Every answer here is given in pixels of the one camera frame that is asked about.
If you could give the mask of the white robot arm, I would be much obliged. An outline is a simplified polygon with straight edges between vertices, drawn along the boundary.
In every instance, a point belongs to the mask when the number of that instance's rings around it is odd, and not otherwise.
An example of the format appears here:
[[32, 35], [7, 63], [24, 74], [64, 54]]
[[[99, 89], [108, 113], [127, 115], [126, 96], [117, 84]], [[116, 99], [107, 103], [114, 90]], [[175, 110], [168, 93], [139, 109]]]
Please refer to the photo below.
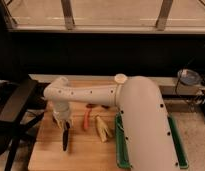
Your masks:
[[70, 117], [70, 101], [117, 107], [131, 171], [180, 171], [168, 112], [151, 79], [134, 76], [111, 85], [71, 87], [67, 78], [59, 77], [45, 88], [44, 97], [61, 119]]

